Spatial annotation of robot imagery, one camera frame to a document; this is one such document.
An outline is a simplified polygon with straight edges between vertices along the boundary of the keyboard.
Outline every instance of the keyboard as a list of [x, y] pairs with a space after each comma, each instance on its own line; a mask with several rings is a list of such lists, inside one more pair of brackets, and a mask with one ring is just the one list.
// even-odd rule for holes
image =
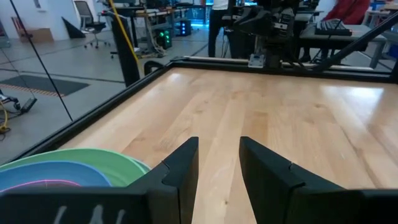
[[341, 22], [337, 28], [337, 24], [339, 23], [338, 19], [332, 19], [329, 21], [321, 21], [317, 22], [317, 26], [315, 28], [316, 35], [343, 35], [343, 36], [351, 36], [353, 33], [351, 30], [347, 29], [343, 22]]

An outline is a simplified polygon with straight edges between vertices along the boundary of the cardboard box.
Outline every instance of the cardboard box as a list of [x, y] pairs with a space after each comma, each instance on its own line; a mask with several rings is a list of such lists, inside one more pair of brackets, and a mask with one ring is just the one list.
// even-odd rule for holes
[[[33, 43], [54, 42], [51, 30], [49, 28], [27, 29], [26, 31], [30, 36], [30, 38], [32, 39]], [[29, 41], [23, 29], [19, 30], [19, 38], [21, 42]]]

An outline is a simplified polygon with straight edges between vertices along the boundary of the plastic bowl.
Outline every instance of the plastic bowl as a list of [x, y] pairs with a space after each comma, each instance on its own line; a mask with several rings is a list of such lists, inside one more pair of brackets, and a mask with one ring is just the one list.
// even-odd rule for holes
[[102, 172], [113, 187], [125, 187], [142, 177], [150, 168], [131, 157], [104, 149], [60, 149], [19, 159], [0, 166], [0, 171], [43, 161], [74, 161]]
[[110, 181], [92, 166], [79, 162], [45, 161], [17, 166], [0, 172], [0, 192], [18, 187], [67, 185], [109, 187]]

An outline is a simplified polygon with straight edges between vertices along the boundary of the wooden table surface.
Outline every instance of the wooden table surface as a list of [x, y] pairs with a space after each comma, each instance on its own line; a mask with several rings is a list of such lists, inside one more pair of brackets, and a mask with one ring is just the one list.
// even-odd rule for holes
[[348, 189], [398, 188], [398, 86], [173, 68], [72, 139], [156, 166], [199, 136], [193, 223], [255, 223], [240, 136]]

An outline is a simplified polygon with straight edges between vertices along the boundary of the red shirt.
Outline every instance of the red shirt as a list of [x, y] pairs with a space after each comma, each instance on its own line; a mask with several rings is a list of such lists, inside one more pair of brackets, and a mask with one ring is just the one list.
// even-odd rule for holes
[[323, 20], [343, 19], [344, 24], [361, 24], [371, 1], [356, 0], [355, 5], [351, 6], [354, 1], [355, 0], [338, 0], [334, 8]]

